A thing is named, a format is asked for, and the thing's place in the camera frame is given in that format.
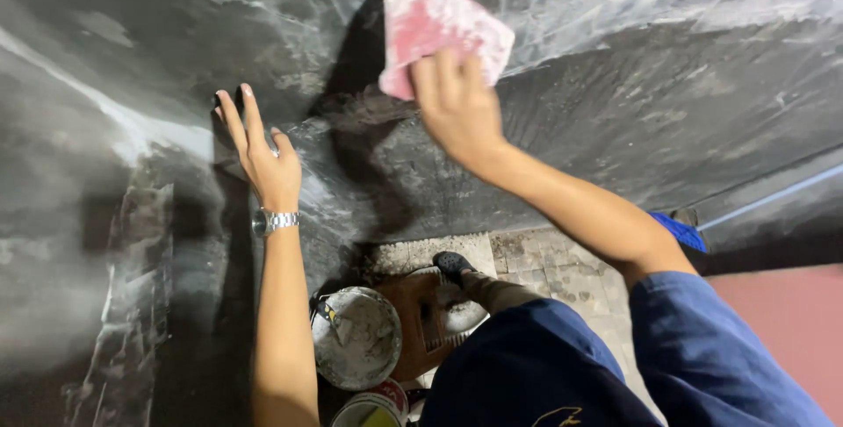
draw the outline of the paint bucket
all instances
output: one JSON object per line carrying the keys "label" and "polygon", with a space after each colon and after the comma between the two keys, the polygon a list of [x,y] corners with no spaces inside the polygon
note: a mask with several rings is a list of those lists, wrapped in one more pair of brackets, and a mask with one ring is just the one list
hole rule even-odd
{"label": "paint bucket", "polygon": [[351,328],[341,344],[334,326],[311,314],[319,373],[346,391],[364,391],[384,382],[401,355],[401,322],[395,307],[368,287],[348,287],[321,299],[341,318],[340,323]]}
{"label": "paint bucket", "polygon": [[395,427],[404,427],[410,413],[407,395],[400,384],[395,380],[386,379],[374,388],[359,392],[349,399],[334,416],[331,427],[360,427],[376,408],[385,410],[395,422]]}

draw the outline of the finger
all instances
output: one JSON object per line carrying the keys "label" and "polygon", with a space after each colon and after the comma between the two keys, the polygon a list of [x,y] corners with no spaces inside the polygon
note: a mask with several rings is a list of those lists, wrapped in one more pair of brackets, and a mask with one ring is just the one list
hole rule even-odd
{"label": "finger", "polygon": [[272,134],[272,142],[278,147],[279,155],[289,154],[291,152],[295,154],[296,150],[292,148],[290,138],[287,137],[287,134],[282,133],[278,128],[272,128],[270,133]]}
{"label": "finger", "polygon": [[440,106],[436,77],[436,60],[423,57],[410,65],[413,85],[416,87],[416,101],[421,112],[437,111]]}
{"label": "finger", "polygon": [[454,109],[458,106],[459,90],[462,86],[457,58],[447,47],[438,50],[435,57],[440,99],[445,109]]}
{"label": "finger", "polygon": [[228,127],[228,133],[231,134],[234,145],[241,153],[246,152],[249,142],[246,140],[246,131],[243,129],[243,123],[237,114],[234,101],[231,101],[231,97],[226,90],[217,91],[216,97],[219,98],[219,106],[223,109],[223,115],[225,116],[225,125]]}
{"label": "finger", "polygon": [[483,79],[483,63],[477,54],[469,54],[463,65],[465,83],[473,90],[485,90],[486,80]]}
{"label": "finger", "polygon": [[263,122],[260,120],[255,93],[252,92],[252,87],[246,83],[240,85],[240,89],[243,91],[243,109],[246,115],[246,134],[249,137],[249,147],[269,149],[267,139],[264,137]]}

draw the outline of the hand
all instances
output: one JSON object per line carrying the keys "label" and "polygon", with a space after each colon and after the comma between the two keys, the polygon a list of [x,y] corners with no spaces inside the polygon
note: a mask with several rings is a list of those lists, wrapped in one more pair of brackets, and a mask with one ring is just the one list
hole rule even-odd
{"label": "hand", "polygon": [[246,129],[243,129],[231,97],[224,90],[216,92],[221,109],[216,108],[215,111],[231,133],[240,154],[240,164],[249,176],[260,206],[276,213],[299,211],[299,189],[302,186],[299,156],[287,135],[276,128],[272,128],[271,134],[278,147],[278,157],[272,153],[264,137],[255,94],[246,83],[240,88],[243,91]]}
{"label": "hand", "polygon": [[411,69],[427,132],[451,158],[483,173],[508,143],[501,132],[497,94],[483,81],[479,57],[470,54],[460,67],[445,48]]}

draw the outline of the silver watch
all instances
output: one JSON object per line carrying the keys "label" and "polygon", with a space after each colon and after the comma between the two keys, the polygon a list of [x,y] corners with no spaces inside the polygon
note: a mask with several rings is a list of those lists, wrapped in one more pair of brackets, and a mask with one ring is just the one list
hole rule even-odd
{"label": "silver watch", "polygon": [[261,208],[252,217],[252,231],[259,237],[268,237],[272,231],[278,228],[298,225],[298,211],[296,213],[272,213],[265,208]]}

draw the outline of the navy blue shirt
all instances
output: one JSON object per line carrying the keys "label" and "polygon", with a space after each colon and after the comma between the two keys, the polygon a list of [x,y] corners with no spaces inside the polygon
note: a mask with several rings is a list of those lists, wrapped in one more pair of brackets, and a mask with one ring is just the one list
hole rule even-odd
{"label": "navy blue shirt", "polygon": [[[701,277],[656,273],[630,294],[636,361],[672,426],[833,427]],[[423,427],[661,425],[571,307],[552,299],[486,321],[439,367]]]}

